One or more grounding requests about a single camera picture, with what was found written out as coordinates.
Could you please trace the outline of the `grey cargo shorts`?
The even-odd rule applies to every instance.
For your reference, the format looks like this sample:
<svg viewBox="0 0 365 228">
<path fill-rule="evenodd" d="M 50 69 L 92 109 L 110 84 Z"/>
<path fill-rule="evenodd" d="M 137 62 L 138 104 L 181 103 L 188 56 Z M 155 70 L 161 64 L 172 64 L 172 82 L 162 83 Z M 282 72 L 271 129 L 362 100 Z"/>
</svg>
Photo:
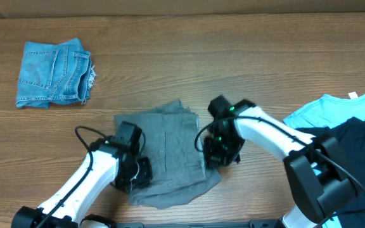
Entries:
<svg viewBox="0 0 365 228">
<path fill-rule="evenodd" d="M 114 117 L 116 126 L 126 121 L 140 127 L 146 136 L 141 153 L 149 158 L 153 178 L 148 187 L 129 193 L 131 205 L 165 209 L 188 204 L 221 181 L 217 170 L 205 167 L 203 155 L 195 149 L 198 115 L 180 100 L 138 113 Z"/>
</svg>

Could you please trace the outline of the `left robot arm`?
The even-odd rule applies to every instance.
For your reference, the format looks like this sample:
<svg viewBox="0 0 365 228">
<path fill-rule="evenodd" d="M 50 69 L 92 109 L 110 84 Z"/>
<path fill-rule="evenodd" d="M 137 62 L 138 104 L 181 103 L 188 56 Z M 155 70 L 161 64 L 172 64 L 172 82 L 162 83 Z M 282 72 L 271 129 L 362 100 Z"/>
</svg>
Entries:
<svg viewBox="0 0 365 228">
<path fill-rule="evenodd" d="M 153 178 L 150 160 L 138 158 L 134 154 L 138 149 L 138 142 L 122 144 L 98 139 L 91 143 L 86 158 L 71 178 L 39 207 L 21 207 L 11 226 L 116 227 L 114 220 L 87 212 L 108 185 L 131 193 L 150 184 Z"/>
</svg>

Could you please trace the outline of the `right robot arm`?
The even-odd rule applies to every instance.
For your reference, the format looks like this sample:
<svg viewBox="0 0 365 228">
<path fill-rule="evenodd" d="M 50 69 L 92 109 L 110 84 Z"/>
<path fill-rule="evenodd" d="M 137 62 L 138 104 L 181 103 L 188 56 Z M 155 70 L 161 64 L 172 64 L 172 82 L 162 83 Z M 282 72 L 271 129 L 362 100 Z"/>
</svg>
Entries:
<svg viewBox="0 0 365 228">
<path fill-rule="evenodd" d="M 356 180 L 337 140 L 292 129 L 270 117 L 246 99 L 231 104 L 223 96 L 211 100 L 214 120 L 205 127 L 209 136 L 202 152 L 207 168 L 240 161 L 240 150 L 251 141 L 285 167 L 294 208 L 275 227 L 319 227 L 359 194 Z"/>
</svg>

